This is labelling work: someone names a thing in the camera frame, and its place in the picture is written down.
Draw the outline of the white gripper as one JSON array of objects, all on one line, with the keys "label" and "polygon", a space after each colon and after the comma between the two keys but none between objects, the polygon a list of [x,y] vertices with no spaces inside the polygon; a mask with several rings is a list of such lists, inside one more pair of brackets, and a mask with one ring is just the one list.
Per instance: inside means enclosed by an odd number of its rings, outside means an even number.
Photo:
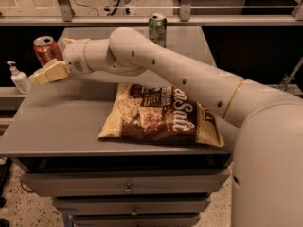
[{"label": "white gripper", "polygon": [[[89,39],[60,39],[62,57],[75,73],[90,74],[92,72],[85,59],[85,46],[88,42]],[[64,61],[56,61],[37,70],[31,75],[31,82],[42,85],[67,78],[70,68]]]}]

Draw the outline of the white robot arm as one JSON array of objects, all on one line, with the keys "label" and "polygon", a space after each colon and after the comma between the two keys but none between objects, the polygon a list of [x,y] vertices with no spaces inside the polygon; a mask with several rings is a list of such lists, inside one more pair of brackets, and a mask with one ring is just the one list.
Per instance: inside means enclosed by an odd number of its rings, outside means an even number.
[{"label": "white robot arm", "polygon": [[122,27],[71,40],[63,60],[80,73],[151,70],[238,128],[232,227],[303,227],[303,99],[163,48]]}]

